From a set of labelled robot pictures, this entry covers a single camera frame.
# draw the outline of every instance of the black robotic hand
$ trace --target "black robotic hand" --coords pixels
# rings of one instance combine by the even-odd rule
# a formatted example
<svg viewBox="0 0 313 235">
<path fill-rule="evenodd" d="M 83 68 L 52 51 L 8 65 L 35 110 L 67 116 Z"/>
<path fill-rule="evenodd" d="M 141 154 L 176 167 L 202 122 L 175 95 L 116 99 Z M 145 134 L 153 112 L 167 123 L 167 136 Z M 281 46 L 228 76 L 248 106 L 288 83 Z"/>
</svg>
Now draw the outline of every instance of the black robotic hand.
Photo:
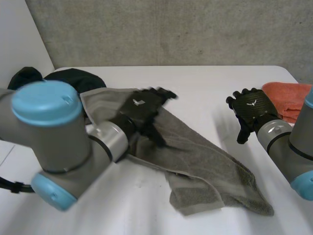
<svg viewBox="0 0 313 235">
<path fill-rule="evenodd" d="M 166 144 L 165 140 L 153 123 L 161 106 L 172 98 L 177 98 L 176 94 L 163 88 L 136 91 L 127 98 L 111 121 L 119 127 L 123 126 L 121 128 L 128 136 L 139 132 L 162 147 Z"/>
<path fill-rule="evenodd" d="M 233 95 L 235 99 L 229 96 L 226 103 L 234 110 L 241 126 L 238 143 L 247 142 L 250 133 L 258 132 L 266 122 L 279 119 L 275 106 L 262 90 L 243 89 L 241 93 L 235 91 Z"/>
</svg>

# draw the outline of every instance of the white logo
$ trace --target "white logo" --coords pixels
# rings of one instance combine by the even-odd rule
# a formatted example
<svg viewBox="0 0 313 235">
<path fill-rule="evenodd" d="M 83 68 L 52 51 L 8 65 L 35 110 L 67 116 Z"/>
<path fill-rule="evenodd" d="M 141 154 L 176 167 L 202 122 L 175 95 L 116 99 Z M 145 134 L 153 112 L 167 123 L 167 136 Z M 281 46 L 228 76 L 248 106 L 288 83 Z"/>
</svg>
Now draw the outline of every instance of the white logo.
<svg viewBox="0 0 313 235">
<path fill-rule="evenodd" d="M 133 99 L 133 102 L 134 102 L 134 104 L 135 105 L 140 105 L 140 104 L 144 104 L 145 103 L 145 101 L 143 101 L 143 100 L 141 100 L 141 101 L 137 101 L 137 100 L 135 100 L 135 99 Z"/>
<path fill-rule="evenodd" d="M 255 100 L 253 103 L 247 104 L 247 105 L 252 105 L 252 106 L 254 106 L 255 104 L 256 104 L 256 100 Z"/>
</svg>

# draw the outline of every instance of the orange towel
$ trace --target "orange towel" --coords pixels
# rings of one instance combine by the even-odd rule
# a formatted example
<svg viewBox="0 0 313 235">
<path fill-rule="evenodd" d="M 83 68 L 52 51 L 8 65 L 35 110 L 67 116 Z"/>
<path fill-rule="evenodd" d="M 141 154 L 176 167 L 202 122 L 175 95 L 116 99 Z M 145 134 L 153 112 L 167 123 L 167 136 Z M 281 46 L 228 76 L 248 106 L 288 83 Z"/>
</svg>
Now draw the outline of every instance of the orange towel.
<svg viewBox="0 0 313 235">
<path fill-rule="evenodd" d="M 295 123 L 312 85 L 269 82 L 262 90 L 275 105 L 280 118 Z"/>
</svg>

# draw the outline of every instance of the white wall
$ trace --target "white wall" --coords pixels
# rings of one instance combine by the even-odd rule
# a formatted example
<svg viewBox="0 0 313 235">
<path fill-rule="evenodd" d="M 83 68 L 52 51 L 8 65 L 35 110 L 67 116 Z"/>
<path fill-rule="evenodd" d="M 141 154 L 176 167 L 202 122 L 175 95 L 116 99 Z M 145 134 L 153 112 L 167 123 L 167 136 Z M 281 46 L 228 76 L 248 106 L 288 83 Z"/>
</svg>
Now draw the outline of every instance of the white wall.
<svg viewBox="0 0 313 235">
<path fill-rule="evenodd" d="M 25 66 L 43 76 L 54 71 L 24 0 L 0 0 L 0 88 Z"/>
</svg>

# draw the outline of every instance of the gray wall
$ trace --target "gray wall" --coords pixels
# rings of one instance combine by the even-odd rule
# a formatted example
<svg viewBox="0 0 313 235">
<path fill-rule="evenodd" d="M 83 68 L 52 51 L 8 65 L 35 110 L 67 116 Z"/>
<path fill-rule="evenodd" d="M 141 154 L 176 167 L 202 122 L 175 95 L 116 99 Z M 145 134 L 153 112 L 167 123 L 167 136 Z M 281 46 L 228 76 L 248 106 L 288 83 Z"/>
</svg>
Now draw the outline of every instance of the gray wall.
<svg viewBox="0 0 313 235">
<path fill-rule="evenodd" d="M 313 83 L 313 0 L 26 0 L 56 68 L 279 65 Z"/>
</svg>

